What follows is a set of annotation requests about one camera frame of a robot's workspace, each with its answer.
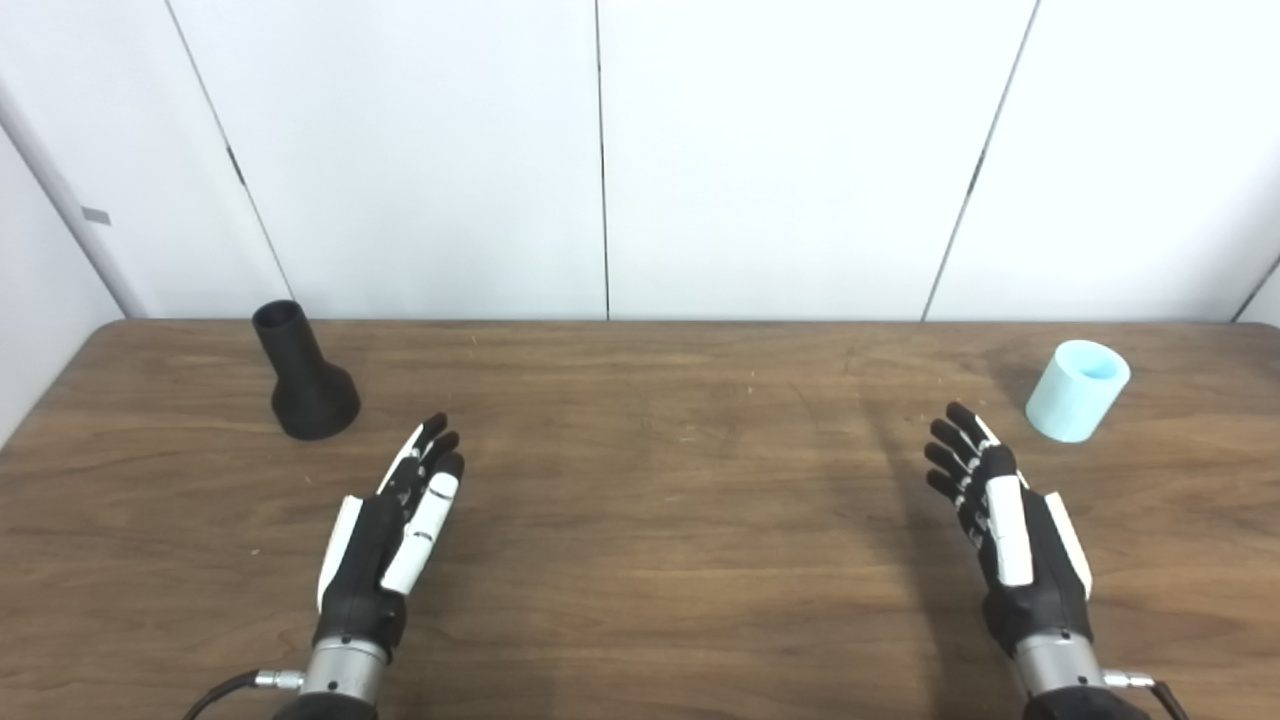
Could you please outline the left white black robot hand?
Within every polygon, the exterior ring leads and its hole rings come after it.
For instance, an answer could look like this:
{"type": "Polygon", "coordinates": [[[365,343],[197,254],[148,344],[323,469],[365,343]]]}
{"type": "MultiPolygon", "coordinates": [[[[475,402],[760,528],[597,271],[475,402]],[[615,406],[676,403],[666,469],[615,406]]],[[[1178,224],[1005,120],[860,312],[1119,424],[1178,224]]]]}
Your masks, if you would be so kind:
{"type": "Polygon", "coordinates": [[[372,495],[343,498],[317,582],[315,644],[369,643],[394,659],[407,626],[407,598],[465,475],[460,434],[448,425],[444,413],[422,421],[372,495]]]}

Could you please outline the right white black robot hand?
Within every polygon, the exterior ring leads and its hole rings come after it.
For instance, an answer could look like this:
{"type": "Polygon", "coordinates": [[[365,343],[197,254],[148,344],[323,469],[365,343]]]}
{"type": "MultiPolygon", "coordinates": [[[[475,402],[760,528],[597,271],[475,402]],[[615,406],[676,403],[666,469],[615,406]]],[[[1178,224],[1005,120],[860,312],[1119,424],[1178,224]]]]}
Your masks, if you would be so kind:
{"type": "Polygon", "coordinates": [[[1059,495],[1030,488],[1010,446],[960,402],[931,423],[927,484],[954,507],[986,582],[982,616],[1014,656],[1034,635],[1093,641],[1088,562],[1059,495]]]}

